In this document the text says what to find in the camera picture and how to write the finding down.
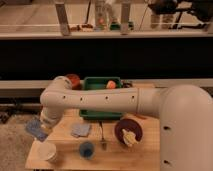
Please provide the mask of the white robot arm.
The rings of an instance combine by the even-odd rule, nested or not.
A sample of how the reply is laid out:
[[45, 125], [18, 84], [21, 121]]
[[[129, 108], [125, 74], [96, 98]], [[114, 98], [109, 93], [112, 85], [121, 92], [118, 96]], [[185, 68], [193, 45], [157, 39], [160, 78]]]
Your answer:
[[58, 76], [40, 102], [46, 129], [70, 108], [155, 117], [160, 120], [160, 171], [213, 171], [213, 97], [198, 86], [74, 90], [67, 77]]

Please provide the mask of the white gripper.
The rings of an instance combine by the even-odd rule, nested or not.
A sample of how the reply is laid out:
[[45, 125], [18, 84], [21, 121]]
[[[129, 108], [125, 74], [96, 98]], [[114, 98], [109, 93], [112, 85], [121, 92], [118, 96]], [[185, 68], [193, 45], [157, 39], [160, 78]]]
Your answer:
[[56, 119], [49, 118], [44, 111], [41, 111], [40, 122], [41, 122], [41, 129], [45, 134], [51, 134], [53, 128], [57, 124]]

